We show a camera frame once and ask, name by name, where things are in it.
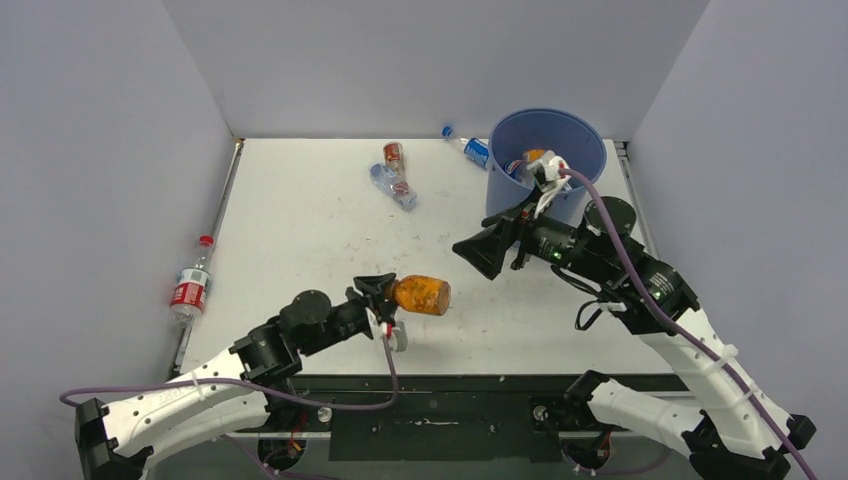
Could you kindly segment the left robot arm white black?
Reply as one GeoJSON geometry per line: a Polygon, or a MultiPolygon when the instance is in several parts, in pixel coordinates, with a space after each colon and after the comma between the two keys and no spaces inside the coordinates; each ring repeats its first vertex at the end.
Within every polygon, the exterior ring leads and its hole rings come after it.
{"type": "Polygon", "coordinates": [[[132,387],[130,397],[93,397],[75,407],[75,444],[87,479],[139,479],[155,463],[198,443],[267,424],[282,431],[298,404],[321,408],[295,394],[290,378],[302,359],[358,334],[389,342],[395,322],[396,274],[359,276],[333,305],[306,290],[265,323],[210,360],[156,386],[132,387]]]}

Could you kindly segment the crushed clear bottle blue cap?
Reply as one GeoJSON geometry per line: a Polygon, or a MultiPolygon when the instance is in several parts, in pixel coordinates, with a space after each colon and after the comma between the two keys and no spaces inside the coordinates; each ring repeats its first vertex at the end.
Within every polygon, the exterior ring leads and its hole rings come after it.
{"type": "Polygon", "coordinates": [[[385,164],[372,164],[369,167],[372,183],[387,198],[404,211],[411,211],[417,205],[417,194],[409,184],[385,164]]]}

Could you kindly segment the red cap red label bottle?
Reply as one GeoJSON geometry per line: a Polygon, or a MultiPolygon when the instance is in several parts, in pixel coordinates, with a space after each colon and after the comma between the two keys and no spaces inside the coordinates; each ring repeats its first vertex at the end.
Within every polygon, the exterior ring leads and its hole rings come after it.
{"type": "Polygon", "coordinates": [[[190,326],[204,311],[214,249],[212,236],[200,236],[193,260],[179,273],[169,307],[173,320],[183,327],[190,326]]]}

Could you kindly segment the pepsi bottle blue label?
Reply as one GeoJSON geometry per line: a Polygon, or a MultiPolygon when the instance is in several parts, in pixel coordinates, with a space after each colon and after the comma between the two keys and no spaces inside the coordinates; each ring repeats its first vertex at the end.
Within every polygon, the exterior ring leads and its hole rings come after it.
{"type": "Polygon", "coordinates": [[[517,159],[509,162],[503,167],[504,172],[512,179],[524,182],[527,175],[528,162],[517,159]]]}

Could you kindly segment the orange juice bottle gold cap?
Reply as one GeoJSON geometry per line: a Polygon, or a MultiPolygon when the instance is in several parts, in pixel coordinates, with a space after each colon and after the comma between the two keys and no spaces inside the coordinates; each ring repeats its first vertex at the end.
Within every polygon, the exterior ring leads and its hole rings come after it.
{"type": "Polygon", "coordinates": [[[409,275],[392,281],[387,295],[407,312],[442,316],[450,306],[451,285],[435,277],[409,275]]]}

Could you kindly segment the blue plastic bin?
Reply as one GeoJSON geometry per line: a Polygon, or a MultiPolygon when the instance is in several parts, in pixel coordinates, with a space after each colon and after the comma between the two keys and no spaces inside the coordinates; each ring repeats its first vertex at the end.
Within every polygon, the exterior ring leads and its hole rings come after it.
{"type": "Polygon", "coordinates": [[[529,108],[501,119],[489,138],[485,215],[498,214],[525,200],[536,187],[545,214],[569,222],[585,196],[583,183],[559,176],[563,168],[594,182],[606,166],[606,148],[597,131],[564,111],[529,108]]]}

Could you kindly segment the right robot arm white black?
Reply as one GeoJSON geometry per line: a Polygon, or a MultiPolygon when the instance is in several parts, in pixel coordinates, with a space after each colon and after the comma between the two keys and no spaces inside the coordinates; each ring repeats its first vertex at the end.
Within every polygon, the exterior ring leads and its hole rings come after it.
{"type": "Polygon", "coordinates": [[[500,274],[510,249],[517,252],[512,269],[531,257],[547,262],[561,280],[587,293],[599,313],[654,350],[696,399],[693,407],[676,404],[589,370],[568,388],[560,409],[546,412],[545,424],[631,431],[683,455],[704,479],[785,478],[814,424],[755,385],[680,274],[631,237],[633,207],[602,196],[570,226],[537,214],[539,202],[532,194],[486,218],[479,233],[454,244],[454,253],[487,279],[500,274]]]}

